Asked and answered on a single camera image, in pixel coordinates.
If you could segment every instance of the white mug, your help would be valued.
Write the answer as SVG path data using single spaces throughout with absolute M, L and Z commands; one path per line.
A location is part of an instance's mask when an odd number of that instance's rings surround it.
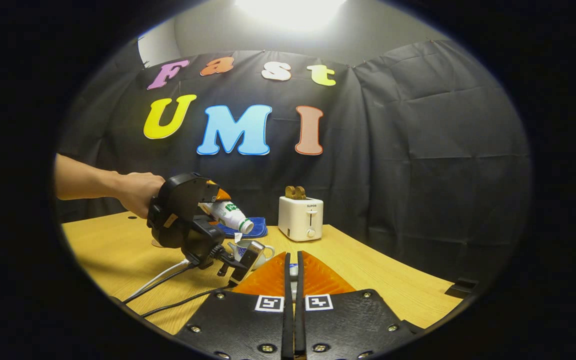
M 246 253 L 246 249 L 248 248 L 250 243 L 254 241 L 254 239 L 238 240 L 235 234 L 235 241 L 237 242 L 237 244 L 228 243 L 228 246 L 230 246 L 230 248 L 232 249 L 232 254 L 235 256 L 235 260 L 239 261 L 242 259 L 244 253 Z M 261 253 L 261 255 L 259 255 L 258 260 L 256 261 L 256 264 L 254 264 L 252 270 L 258 269 L 261 265 L 265 264 L 268 260 L 272 259 L 273 256 L 275 256 L 274 247 L 270 245 L 265 245 L 265 248 L 270 249 L 270 251 L 272 251 L 272 254 L 266 257 L 263 253 Z

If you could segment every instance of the letter m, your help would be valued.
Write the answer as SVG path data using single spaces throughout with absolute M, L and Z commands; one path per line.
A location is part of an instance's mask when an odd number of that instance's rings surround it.
M 226 105 L 206 108 L 208 124 L 203 135 L 203 143 L 197 147 L 199 155 L 219 153 L 217 136 L 226 153 L 230 154 L 235 144 L 244 137 L 237 151 L 242 155 L 266 155 L 270 147 L 266 145 L 266 117 L 273 109 L 269 105 L 252 105 L 235 121 Z

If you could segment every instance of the hand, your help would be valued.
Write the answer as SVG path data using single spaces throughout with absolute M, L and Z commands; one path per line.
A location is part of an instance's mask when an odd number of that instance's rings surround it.
M 131 172 L 127 175 L 119 175 L 115 198 L 126 210 L 146 219 L 151 198 L 157 196 L 165 182 L 163 177 L 153 175 L 151 172 Z

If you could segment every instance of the toaster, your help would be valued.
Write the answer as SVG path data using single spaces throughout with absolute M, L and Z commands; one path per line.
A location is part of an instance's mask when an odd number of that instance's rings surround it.
M 322 238 L 324 202 L 307 197 L 295 200 L 279 198 L 279 230 L 295 242 L 307 242 Z

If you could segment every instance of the purple letter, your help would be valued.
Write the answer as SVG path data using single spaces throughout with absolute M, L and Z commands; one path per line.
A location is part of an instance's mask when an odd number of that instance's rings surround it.
M 161 66 L 161 71 L 159 72 L 159 75 L 157 75 L 155 80 L 152 82 L 152 84 L 150 84 L 150 86 L 148 86 L 147 89 L 148 90 L 157 89 L 166 85 L 166 78 L 168 79 L 174 78 L 175 75 L 177 75 L 179 68 L 180 67 L 185 68 L 188 66 L 188 64 L 190 64 L 190 61 L 188 60 L 178 61 L 176 63 L 170 63 L 170 64 L 163 64 Z

